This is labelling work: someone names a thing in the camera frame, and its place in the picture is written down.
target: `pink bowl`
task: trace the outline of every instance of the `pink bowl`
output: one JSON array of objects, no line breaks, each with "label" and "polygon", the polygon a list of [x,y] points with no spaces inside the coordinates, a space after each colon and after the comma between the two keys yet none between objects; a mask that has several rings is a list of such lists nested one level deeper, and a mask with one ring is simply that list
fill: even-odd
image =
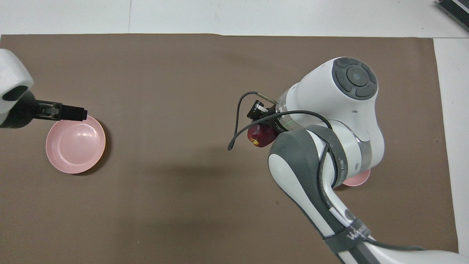
[{"label": "pink bowl", "polygon": [[343,184],[347,186],[352,186],[352,187],[359,186],[363,184],[366,180],[368,180],[368,177],[370,176],[370,171],[371,169],[368,169],[360,174],[357,174],[351,178],[348,178],[347,180],[343,182]]},{"label": "pink bowl", "polygon": [[83,121],[56,122],[45,141],[45,152],[51,164],[65,173],[89,170],[101,158],[106,136],[99,122],[88,116]]}]

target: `red apple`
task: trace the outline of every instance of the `red apple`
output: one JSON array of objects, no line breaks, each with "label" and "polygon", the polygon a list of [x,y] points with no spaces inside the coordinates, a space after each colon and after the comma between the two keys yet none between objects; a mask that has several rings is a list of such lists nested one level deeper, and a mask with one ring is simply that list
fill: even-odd
[{"label": "red apple", "polygon": [[248,129],[248,139],[256,147],[263,148],[272,143],[279,134],[269,125],[256,124]]}]

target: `black cable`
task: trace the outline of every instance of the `black cable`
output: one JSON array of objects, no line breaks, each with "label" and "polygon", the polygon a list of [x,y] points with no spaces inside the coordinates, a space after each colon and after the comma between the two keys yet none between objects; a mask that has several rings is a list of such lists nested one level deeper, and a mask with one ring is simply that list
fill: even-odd
[{"label": "black cable", "polygon": [[323,153],[321,155],[321,159],[319,160],[319,166],[318,166],[318,178],[317,178],[317,181],[318,181],[318,184],[317,184],[317,188],[318,188],[318,193],[319,193],[319,196],[321,197],[321,200],[324,204],[326,204],[327,206],[333,206],[332,205],[332,202],[331,200],[329,199],[329,197],[327,197],[327,194],[325,193],[325,190],[324,190],[324,184],[323,184],[323,179],[322,179],[322,172],[323,172],[323,169],[324,169],[324,162],[325,162],[325,158],[327,156],[327,153],[331,153],[329,152],[330,150],[330,147],[329,147],[329,144],[327,144],[327,142],[325,142],[325,146],[324,146],[324,149],[323,149]]},{"label": "black cable", "polygon": [[419,251],[426,250],[426,249],[424,249],[420,246],[394,246],[394,245],[389,245],[389,244],[378,242],[378,241],[373,240],[369,237],[367,237],[365,239],[365,241],[370,243],[373,246],[377,246],[377,247],[380,247],[380,248],[391,249],[391,250],[405,250],[405,251],[408,251],[408,250],[419,250]]},{"label": "black cable", "polygon": [[254,91],[251,91],[251,92],[247,92],[245,94],[243,94],[241,96],[241,98],[239,99],[239,102],[238,102],[238,107],[236,108],[236,125],[234,126],[234,135],[236,135],[236,132],[238,131],[238,122],[239,122],[239,108],[241,107],[241,101],[243,100],[244,97],[246,97],[247,95],[249,94],[258,94],[258,92],[254,92]]},{"label": "black cable", "polygon": [[318,113],[315,113],[315,112],[305,111],[305,110],[293,110],[293,111],[275,113],[275,114],[271,114],[270,116],[266,116],[266,117],[263,117],[259,120],[256,120],[256,121],[252,122],[251,124],[245,126],[239,132],[235,133],[235,135],[231,139],[230,143],[228,144],[228,151],[230,151],[233,148],[233,146],[235,145],[236,138],[239,135],[241,135],[241,133],[243,133],[246,129],[252,127],[255,124],[262,123],[264,121],[267,121],[267,120],[270,120],[270,119],[273,119],[273,118],[278,118],[278,117],[284,116],[284,115],[291,115],[291,114],[307,114],[307,115],[315,116],[315,117],[321,119],[321,121],[324,122],[324,124],[326,124],[328,128],[332,129],[331,123],[329,123],[329,121],[327,121],[327,119],[325,119],[322,115],[320,115]]}]

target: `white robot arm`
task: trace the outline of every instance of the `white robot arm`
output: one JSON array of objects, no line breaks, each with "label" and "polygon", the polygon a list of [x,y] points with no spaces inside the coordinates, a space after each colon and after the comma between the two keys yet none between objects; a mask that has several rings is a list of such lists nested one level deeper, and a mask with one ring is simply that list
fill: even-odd
[{"label": "white robot arm", "polygon": [[34,118],[86,119],[84,108],[36,100],[29,90],[33,84],[21,61],[11,51],[0,49],[0,128],[20,128]]},{"label": "white robot arm", "polygon": [[469,259],[453,252],[375,241],[333,192],[383,158],[384,140],[375,115],[377,94],[378,81],[365,63],[350,57],[329,60],[278,102],[270,100],[275,103],[271,108],[256,101],[248,114],[254,122],[235,134],[228,149],[247,128],[274,128],[278,137],[268,158],[273,178],[343,263],[468,264]]}]

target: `brown surface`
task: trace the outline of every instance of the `brown surface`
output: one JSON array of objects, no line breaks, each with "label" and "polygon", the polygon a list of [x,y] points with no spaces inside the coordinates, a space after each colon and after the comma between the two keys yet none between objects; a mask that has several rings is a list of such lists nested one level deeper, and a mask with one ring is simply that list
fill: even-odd
[{"label": "brown surface", "polygon": [[244,92],[278,98],[338,56],[375,71],[386,141],[370,180],[338,195],[379,241],[457,250],[431,39],[3,35],[1,47],[36,98],[85,107],[108,141],[75,176],[45,155],[53,122],[0,131],[0,263],[339,263],[275,185],[268,147],[242,135],[226,150]]}]

